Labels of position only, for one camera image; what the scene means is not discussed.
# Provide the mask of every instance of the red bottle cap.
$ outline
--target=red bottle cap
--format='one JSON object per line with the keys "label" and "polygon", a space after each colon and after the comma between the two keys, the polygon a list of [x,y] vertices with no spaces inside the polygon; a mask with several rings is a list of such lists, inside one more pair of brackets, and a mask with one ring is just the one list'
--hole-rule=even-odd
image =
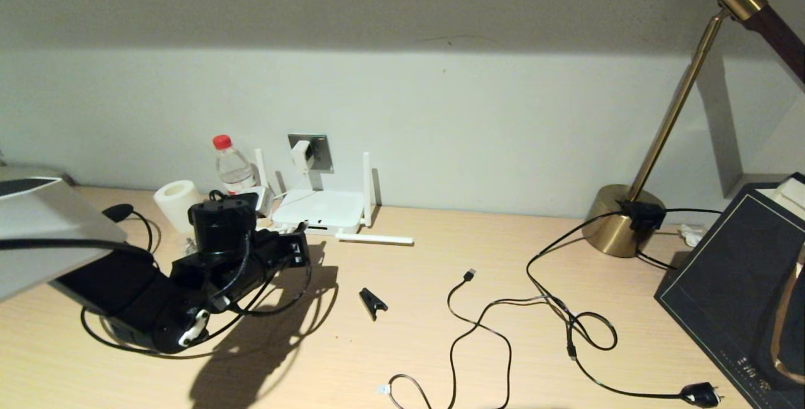
{"label": "red bottle cap", "polygon": [[232,139],[228,135],[216,135],[213,137],[215,149],[227,149],[232,146]]}

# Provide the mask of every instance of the toilet paper roll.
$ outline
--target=toilet paper roll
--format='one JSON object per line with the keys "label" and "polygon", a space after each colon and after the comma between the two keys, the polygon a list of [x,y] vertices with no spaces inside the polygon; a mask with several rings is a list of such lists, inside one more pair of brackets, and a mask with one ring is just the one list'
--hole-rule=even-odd
{"label": "toilet paper roll", "polygon": [[187,209],[202,200],[193,181],[169,182],[153,194],[153,200],[179,234],[192,236],[193,226],[187,220]]}

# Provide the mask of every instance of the white router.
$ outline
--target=white router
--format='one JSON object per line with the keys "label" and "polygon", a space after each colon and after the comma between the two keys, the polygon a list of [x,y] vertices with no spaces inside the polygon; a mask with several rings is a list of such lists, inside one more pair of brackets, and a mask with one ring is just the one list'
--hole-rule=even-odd
{"label": "white router", "polygon": [[355,234],[361,225],[372,226],[373,192],[369,153],[363,154],[363,193],[341,191],[288,191],[271,220],[280,229],[308,223],[309,234]]}

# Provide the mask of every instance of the desk lamp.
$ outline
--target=desk lamp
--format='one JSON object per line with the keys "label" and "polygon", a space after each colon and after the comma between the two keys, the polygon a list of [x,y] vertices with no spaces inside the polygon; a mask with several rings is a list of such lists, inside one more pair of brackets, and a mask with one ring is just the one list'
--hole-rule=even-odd
{"label": "desk lamp", "polygon": [[[652,173],[662,146],[665,145],[670,131],[674,127],[724,19],[730,17],[748,30],[761,34],[779,54],[782,61],[788,65],[788,68],[794,72],[794,75],[801,82],[805,82],[805,45],[791,31],[785,21],[777,16],[767,0],[718,0],[718,2],[721,11],[710,19],[707,28],[704,29],[693,60],[682,76],[682,82],[674,94],[670,108],[668,108],[665,119],[662,120],[652,146],[643,159],[635,180],[631,186],[622,184],[603,186],[592,203],[592,208],[587,215],[588,220],[607,213],[623,211],[624,202],[651,203],[665,209],[662,201],[644,191],[643,187],[646,185],[649,174]],[[582,230],[584,238],[590,245],[615,257],[634,257],[636,251],[642,249],[649,242],[653,231],[655,228],[650,225],[635,225],[632,217],[626,214],[603,217]]]}

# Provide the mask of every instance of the plastic water bottle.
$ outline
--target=plastic water bottle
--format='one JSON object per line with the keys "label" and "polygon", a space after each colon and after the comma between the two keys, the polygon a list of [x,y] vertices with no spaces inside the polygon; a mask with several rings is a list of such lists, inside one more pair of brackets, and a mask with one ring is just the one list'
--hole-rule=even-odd
{"label": "plastic water bottle", "polygon": [[230,196],[257,185],[249,160],[245,159],[243,154],[232,146],[230,136],[213,137],[213,145],[215,145],[215,149],[218,149],[215,168]]}

